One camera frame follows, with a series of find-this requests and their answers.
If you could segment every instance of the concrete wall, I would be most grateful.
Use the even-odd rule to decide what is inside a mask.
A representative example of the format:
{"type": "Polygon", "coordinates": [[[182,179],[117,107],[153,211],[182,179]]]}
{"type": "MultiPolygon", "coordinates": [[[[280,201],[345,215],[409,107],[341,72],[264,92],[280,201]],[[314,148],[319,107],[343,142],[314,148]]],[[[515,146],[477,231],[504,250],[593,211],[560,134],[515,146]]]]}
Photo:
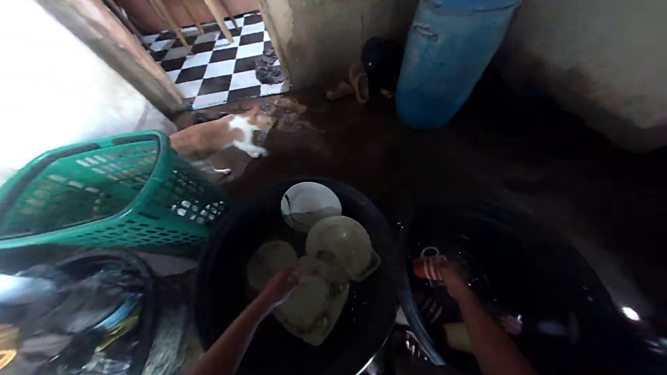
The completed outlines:
{"type": "Polygon", "coordinates": [[[14,0],[12,12],[0,13],[0,32],[17,31],[23,42],[14,43],[0,60],[0,183],[3,176],[62,145],[140,129],[176,130],[33,0],[14,0]]]}
{"type": "Polygon", "coordinates": [[[667,2],[524,0],[495,61],[613,142],[667,144],[667,2]]]}
{"type": "Polygon", "coordinates": [[[280,63],[299,89],[345,79],[362,45],[404,43],[418,0],[259,0],[280,63]]]}

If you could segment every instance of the orange and white cat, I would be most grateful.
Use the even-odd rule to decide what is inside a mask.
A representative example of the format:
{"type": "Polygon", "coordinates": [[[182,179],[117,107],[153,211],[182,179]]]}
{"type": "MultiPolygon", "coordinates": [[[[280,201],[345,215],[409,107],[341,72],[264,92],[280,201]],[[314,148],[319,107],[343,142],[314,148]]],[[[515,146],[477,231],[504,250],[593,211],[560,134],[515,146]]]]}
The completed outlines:
{"type": "Polygon", "coordinates": [[[252,157],[268,156],[266,148],[253,143],[255,130],[267,131],[276,118],[269,117],[255,105],[240,115],[226,115],[217,120],[198,123],[169,136],[178,156],[207,173],[231,173],[216,169],[208,157],[227,147],[236,147],[252,157]]]}

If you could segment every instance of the black and white checkered floor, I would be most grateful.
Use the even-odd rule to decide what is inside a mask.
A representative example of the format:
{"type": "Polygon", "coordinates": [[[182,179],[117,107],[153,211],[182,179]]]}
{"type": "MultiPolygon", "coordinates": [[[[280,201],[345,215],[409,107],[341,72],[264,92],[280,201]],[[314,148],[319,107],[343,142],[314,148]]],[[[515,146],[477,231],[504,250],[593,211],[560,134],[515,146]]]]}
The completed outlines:
{"type": "Polygon", "coordinates": [[[231,21],[225,21],[234,43],[225,38],[217,23],[203,25],[204,34],[194,26],[181,29],[192,55],[171,31],[142,37],[150,44],[153,59],[164,68],[183,96],[193,100],[193,109],[289,90],[288,81],[265,85],[255,76],[255,59],[265,48],[271,47],[259,12],[238,15],[236,23],[240,29],[235,29],[231,21]]]}

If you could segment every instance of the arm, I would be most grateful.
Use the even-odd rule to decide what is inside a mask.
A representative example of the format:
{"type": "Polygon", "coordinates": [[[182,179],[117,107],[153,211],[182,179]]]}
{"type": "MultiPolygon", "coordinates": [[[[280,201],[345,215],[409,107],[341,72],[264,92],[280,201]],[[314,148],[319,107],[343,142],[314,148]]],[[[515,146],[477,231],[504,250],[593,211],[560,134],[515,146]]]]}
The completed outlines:
{"type": "Polygon", "coordinates": [[[250,344],[259,323],[286,300],[299,285],[299,276],[288,268],[276,274],[264,291],[231,323],[197,362],[193,375],[232,375],[250,344]]]}
{"type": "Polygon", "coordinates": [[[447,291],[458,303],[468,330],[472,351],[484,375],[534,375],[536,371],[514,342],[486,312],[482,303],[459,275],[456,265],[445,262],[440,274],[447,291]]]}

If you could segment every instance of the hand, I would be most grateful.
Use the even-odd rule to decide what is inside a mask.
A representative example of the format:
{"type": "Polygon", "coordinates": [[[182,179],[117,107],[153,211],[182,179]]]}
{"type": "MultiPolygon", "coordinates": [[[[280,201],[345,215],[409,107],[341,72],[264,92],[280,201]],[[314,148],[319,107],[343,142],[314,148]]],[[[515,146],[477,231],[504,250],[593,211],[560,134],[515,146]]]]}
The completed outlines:
{"type": "Polygon", "coordinates": [[[459,273],[455,262],[442,259],[438,262],[438,265],[438,272],[443,281],[439,284],[447,287],[447,293],[453,299],[458,299],[462,293],[470,290],[467,281],[459,273]]]}
{"type": "Polygon", "coordinates": [[[285,302],[301,281],[302,276],[296,267],[286,268],[269,280],[259,297],[268,304],[269,310],[272,310],[285,302]]]}

